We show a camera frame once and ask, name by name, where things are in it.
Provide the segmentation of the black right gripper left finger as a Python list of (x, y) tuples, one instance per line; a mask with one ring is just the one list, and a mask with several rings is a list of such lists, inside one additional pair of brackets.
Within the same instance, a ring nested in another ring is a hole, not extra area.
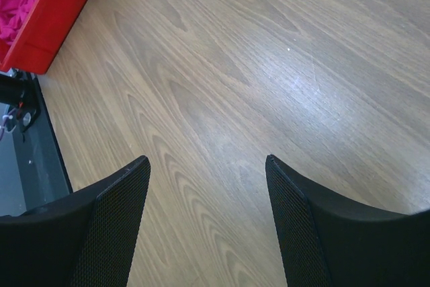
[(151, 176), (140, 156), (105, 179), (1, 217), (2, 286), (126, 286)]

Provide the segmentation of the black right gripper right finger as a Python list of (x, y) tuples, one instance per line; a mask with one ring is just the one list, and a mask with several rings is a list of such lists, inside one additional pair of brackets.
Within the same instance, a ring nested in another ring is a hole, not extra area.
[(342, 196), (274, 155), (265, 173), (289, 286), (428, 286), (429, 212)]

